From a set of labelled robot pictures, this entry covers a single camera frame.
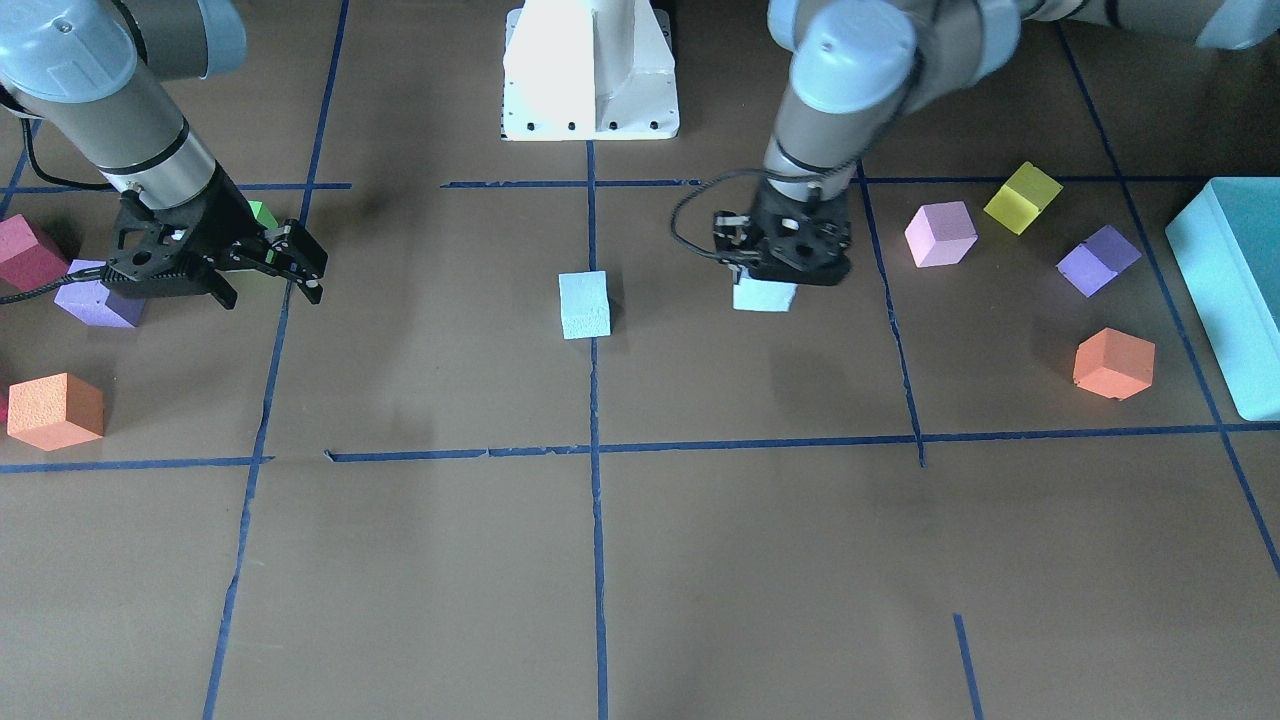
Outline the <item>light blue foam block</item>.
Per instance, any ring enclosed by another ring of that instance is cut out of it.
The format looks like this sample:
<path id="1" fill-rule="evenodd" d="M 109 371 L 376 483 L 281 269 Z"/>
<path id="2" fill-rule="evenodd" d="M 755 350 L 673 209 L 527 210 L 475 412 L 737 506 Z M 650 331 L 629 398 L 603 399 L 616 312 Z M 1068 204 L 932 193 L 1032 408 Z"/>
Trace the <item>light blue foam block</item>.
<path id="1" fill-rule="evenodd" d="M 745 313 L 787 313 L 796 293 L 795 283 L 759 281 L 741 275 L 733 284 L 732 307 Z"/>
<path id="2" fill-rule="evenodd" d="M 558 274 L 559 318 L 564 340 L 607 337 L 612 331 L 605 272 Z"/>

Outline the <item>far purple foam block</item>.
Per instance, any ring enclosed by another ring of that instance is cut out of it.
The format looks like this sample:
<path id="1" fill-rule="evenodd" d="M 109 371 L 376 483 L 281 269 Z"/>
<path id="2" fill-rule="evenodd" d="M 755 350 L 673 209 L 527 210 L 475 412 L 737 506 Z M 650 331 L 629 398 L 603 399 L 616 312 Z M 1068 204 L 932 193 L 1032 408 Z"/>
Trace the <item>far purple foam block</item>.
<path id="1" fill-rule="evenodd" d="M 120 296 L 100 281 L 63 286 L 54 302 L 86 325 L 106 328 L 136 328 L 145 310 L 143 299 Z"/>

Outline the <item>near orange foam block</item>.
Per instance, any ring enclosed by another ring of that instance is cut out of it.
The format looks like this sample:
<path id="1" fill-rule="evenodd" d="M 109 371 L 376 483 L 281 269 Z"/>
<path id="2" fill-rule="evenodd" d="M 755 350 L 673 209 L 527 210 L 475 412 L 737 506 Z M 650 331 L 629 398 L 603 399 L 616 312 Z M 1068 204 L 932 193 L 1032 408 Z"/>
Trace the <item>near orange foam block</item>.
<path id="1" fill-rule="evenodd" d="M 1148 340 L 1103 328 L 1076 346 L 1073 383 L 1106 398 L 1130 398 L 1153 384 L 1156 350 Z"/>

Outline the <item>teal plastic bin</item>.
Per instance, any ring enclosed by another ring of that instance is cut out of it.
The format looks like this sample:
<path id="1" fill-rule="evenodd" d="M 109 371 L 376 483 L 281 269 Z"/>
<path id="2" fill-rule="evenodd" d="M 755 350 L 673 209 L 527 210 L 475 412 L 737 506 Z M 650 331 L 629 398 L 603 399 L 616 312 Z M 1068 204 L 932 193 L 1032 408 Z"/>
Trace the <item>teal plastic bin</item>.
<path id="1" fill-rule="evenodd" d="M 1279 419 L 1279 179 L 1210 179 L 1167 241 L 1236 413 Z"/>

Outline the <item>purple foam block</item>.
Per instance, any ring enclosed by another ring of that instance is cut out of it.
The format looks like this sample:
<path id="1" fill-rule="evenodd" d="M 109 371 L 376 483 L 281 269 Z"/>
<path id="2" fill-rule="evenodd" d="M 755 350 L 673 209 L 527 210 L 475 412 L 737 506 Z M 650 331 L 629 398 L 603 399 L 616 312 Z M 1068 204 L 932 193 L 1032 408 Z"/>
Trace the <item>purple foam block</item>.
<path id="1" fill-rule="evenodd" d="M 1102 225 L 1060 260 L 1056 269 L 1088 299 L 1140 258 L 1140 250 L 1115 225 Z"/>
<path id="2" fill-rule="evenodd" d="M 63 286 L 54 302 L 86 325 L 106 328 L 136 328 L 145 310 L 143 299 L 120 296 L 100 281 Z"/>

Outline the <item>far crimson foam block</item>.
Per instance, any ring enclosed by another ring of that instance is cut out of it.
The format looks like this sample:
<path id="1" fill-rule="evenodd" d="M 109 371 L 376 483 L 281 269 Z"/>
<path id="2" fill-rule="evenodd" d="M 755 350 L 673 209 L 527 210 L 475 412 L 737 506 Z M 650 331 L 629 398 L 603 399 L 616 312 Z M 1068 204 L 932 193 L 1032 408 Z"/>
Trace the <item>far crimson foam block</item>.
<path id="1" fill-rule="evenodd" d="M 37 225 L 17 214 L 1 222 L 1 278 L 27 292 L 68 273 L 70 261 Z"/>

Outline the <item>yellow foam block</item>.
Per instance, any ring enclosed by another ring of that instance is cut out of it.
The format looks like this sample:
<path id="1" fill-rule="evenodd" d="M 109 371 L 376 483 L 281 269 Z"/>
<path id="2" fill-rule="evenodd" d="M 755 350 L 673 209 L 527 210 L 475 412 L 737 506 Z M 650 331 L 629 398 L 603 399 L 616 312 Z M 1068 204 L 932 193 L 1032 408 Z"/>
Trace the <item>yellow foam block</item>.
<path id="1" fill-rule="evenodd" d="M 984 213 L 1021 236 L 1061 192 L 1062 183 L 1032 161 L 1024 161 L 984 205 Z"/>

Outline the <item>green foam block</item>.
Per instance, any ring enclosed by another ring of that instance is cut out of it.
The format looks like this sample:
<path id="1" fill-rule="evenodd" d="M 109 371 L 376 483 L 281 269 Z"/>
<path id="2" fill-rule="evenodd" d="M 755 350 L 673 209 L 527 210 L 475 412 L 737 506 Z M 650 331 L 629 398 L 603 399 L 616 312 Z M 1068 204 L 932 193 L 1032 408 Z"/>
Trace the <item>green foam block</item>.
<path id="1" fill-rule="evenodd" d="M 259 224 L 259 229 L 256 231 L 256 236 L 244 241 L 239 255 L 260 272 L 273 274 L 273 261 L 276 254 L 274 247 L 274 241 L 276 240 L 275 229 L 279 227 L 279 223 L 264 202 L 251 200 L 248 205 L 253 220 Z"/>

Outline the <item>far orange foam block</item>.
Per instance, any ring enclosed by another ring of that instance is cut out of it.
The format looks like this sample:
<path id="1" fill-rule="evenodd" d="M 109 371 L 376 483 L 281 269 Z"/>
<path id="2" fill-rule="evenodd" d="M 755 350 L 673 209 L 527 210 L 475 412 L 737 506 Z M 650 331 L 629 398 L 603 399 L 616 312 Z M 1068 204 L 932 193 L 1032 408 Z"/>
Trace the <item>far orange foam block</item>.
<path id="1" fill-rule="evenodd" d="M 101 439 L 104 393 L 70 373 L 15 383 L 8 393 L 6 433 L 46 452 Z"/>

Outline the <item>near purple foam block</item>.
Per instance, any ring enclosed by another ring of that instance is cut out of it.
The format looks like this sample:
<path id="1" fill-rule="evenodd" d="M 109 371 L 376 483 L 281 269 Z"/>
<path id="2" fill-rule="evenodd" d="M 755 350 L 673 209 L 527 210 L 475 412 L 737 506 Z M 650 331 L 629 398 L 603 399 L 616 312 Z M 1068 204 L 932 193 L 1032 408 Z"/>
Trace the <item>near purple foam block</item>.
<path id="1" fill-rule="evenodd" d="M 1056 269 L 1088 299 L 1140 258 L 1140 250 L 1115 225 L 1102 225 L 1060 260 Z"/>

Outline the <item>orange foam block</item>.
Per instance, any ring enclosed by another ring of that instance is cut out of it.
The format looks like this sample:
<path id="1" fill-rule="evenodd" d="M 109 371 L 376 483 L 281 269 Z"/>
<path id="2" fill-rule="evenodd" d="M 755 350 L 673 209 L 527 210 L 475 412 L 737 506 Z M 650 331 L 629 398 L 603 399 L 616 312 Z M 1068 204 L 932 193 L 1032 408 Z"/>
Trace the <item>orange foam block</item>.
<path id="1" fill-rule="evenodd" d="M 1130 398 L 1153 384 L 1156 350 L 1148 340 L 1103 328 L 1076 346 L 1073 383 L 1106 398 Z"/>
<path id="2" fill-rule="evenodd" d="M 101 439 L 104 393 L 70 373 L 15 383 L 8 393 L 6 433 L 46 452 Z"/>

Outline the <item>light pink foam block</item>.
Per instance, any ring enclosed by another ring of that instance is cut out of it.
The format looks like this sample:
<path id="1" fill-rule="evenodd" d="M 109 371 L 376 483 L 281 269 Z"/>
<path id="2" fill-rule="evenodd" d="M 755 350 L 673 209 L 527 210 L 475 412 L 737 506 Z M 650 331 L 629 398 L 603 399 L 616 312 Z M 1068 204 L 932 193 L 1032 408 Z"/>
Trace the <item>light pink foam block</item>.
<path id="1" fill-rule="evenodd" d="M 916 268 L 957 264 L 979 238 L 964 201 L 922 205 L 904 236 Z"/>

